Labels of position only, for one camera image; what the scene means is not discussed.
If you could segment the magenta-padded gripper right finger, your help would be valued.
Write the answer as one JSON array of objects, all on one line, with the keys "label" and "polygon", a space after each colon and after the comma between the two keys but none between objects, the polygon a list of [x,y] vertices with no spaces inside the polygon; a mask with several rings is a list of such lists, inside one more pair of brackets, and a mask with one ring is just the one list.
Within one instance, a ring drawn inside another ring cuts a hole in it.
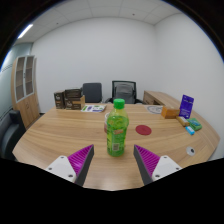
[{"label": "magenta-padded gripper right finger", "polygon": [[134,145],[133,154],[144,185],[181,170],[181,167],[169,156],[158,156],[141,146]]}]

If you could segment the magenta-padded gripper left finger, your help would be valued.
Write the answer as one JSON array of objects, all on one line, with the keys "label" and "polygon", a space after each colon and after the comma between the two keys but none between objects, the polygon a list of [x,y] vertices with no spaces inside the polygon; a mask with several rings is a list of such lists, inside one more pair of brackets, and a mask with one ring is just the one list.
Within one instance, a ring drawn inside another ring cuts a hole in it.
[{"label": "magenta-padded gripper left finger", "polygon": [[46,171],[82,186],[94,156],[94,145],[86,146],[70,156],[60,155]]}]

